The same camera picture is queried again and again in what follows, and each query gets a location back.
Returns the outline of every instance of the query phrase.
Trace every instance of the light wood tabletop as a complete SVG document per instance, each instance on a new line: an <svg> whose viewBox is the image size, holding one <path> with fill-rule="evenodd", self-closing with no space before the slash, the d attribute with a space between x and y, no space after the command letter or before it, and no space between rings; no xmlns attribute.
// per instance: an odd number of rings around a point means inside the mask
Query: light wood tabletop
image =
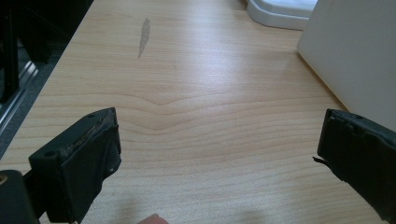
<svg viewBox="0 0 396 224"><path fill-rule="evenodd" d="M246 6L95 0L0 169L25 174L29 155L114 106L122 164L84 223L382 223L312 160L325 110L344 108L296 51L302 32Z"/></svg>

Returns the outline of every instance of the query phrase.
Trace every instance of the wood grain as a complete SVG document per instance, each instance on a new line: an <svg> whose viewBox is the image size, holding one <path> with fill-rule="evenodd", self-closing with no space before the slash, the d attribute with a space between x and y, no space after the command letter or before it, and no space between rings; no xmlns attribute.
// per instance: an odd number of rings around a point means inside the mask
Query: wood grain
<svg viewBox="0 0 396 224"><path fill-rule="evenodd" d="M0 168L25 173L35 150L115 106L123 162L84 223L381 223L312 161L325 110L343 106L300 35L254 22L242 0L95 0Z"/></svg>

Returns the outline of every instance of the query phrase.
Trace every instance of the dark floor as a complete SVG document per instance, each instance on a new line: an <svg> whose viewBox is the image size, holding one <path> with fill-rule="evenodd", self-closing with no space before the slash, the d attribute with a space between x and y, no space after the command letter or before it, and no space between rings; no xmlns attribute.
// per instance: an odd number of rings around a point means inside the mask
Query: dark floor
<svg viewBox="0 0 396 224"><path fill-rule="evenodd" d="M19 44L19 69L21 86L14 98L0 105L0 158L6 152L21 123L31 109L37 95L59 61L65 43L49 43L51 56L47 63L33 63L30 61L24 47ZM0 70L0 92L4 89L4 69Z"/></svg>

